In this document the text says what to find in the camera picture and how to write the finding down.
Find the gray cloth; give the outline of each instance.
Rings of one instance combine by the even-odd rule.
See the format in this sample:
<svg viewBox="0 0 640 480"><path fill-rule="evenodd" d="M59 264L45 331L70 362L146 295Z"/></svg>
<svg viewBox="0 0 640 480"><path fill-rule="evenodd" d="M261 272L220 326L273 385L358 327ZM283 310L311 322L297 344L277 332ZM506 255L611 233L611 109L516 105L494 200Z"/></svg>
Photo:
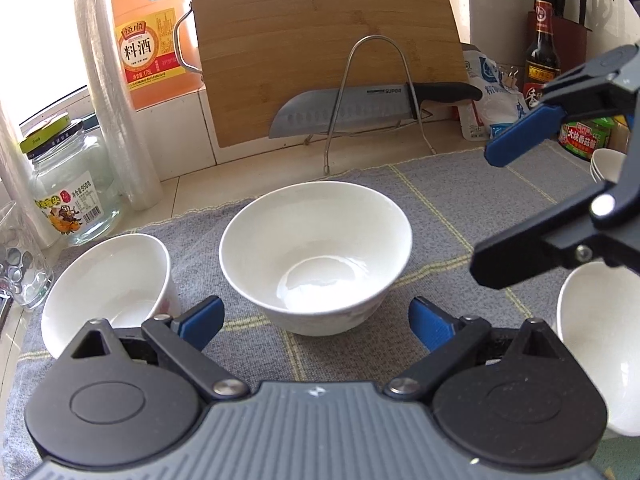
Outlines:
<svg viewBox="0 0 640 480"><path fill-rule="evenodd" d="M335 179L387 195L404 210L414 231L409 263L385 302L362 325L340 335L312 338L283 332L227 284L218 244L248 200L140 229L166 244L183 309L210 294L223 299L224 329L204 353L252 387L260 380L387 382L425 355L407 321L409 302L419 294L454 316L475 313L496 326L517 327L532 315L553 321L565 270L495 291L478 286L467 266L473 244L590 182L581 161L556 144L545 143L510 169L490 167L478 149L354 170ZM90 246L66 250L55 274ZM27 398L53 363L43 351L41 315L35 312L27 329L8 401L3 459L11 480L22 478L39 462L23 413Z"/></svg>

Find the plastic bag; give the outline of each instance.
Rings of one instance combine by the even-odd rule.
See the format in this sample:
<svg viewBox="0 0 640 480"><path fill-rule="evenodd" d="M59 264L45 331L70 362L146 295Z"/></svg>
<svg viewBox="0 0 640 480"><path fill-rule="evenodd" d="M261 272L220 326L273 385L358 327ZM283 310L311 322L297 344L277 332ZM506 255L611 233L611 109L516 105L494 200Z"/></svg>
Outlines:
<svg viewBox="0 0 640 480"><path fill-rule="evenodd" d="M493 139L527 114L524 96L505 86L495 62L478 50L465 50L469 82L481 89L482 99L458 109L463 135L468 140Z"/></svg>

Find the orange plastic jug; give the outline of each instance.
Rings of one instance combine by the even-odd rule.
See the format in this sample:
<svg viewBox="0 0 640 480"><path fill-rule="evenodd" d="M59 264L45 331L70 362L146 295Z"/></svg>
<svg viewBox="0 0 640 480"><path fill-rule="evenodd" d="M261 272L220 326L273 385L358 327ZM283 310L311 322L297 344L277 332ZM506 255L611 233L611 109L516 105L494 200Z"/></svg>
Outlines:
<svg viewBox="0 0 640 480"><path fill-rule="evenodd" d="M186 0L111 0L116 42L136 110L197 90L199 74L178 63L175 22L188 10ZM180 50L185 62L200 66L194 32L183 24Z"/></svg>

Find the ceramic bowl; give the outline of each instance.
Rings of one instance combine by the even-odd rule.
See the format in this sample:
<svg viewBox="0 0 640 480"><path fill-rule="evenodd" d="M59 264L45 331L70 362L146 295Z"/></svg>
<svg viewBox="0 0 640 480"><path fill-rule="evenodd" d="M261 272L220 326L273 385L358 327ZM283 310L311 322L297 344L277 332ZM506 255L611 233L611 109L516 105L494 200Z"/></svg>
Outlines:
<svg viewBox="0 0 640 480"><path fill-rule="evenodd" d="M222 235L220 266L272 323L322 336L371 316L411 247L409 221L388 197L346 182L308 182L242 209Z"/></svg>
<svg viewBox="0 0 640 480"><path fill-rule="evenodd" d="M90 319L127 328L160 313L180 314L169 253L153 236L121 235L89 249L56 280L42 312L42 338L57 359Z"/></svg>
<svg viewBox="0 0 640 480"><path fill-rule="evenodd" d="M624 153L616 150L608 148L595 150L591 155L591 176L594 180L609 180L617 183L620 179L620 172L625 158L626 155Z"/></svg>
<svg viewBox="0 0 640 480"><path fill-rule="evenodd" d="M640 276L590 262L575 269L558 298L558 337L607 403L607 429L640 436Z"/></svg>

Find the cutting board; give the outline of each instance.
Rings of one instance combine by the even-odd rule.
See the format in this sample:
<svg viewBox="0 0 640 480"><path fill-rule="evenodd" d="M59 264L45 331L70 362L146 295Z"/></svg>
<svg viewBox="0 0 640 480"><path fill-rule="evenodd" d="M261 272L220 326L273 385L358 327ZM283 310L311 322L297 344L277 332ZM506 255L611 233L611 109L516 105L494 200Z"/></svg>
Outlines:
<svg viewBox="0 0 640 480"><path fill-rule="evenodd" d="M353 44L384 34L414 81L467 81L449 0L193 0L200 59L221 147L265 137L300 92L340 85ZM404 82L383 41L356 53L348 85Z"/></svg>

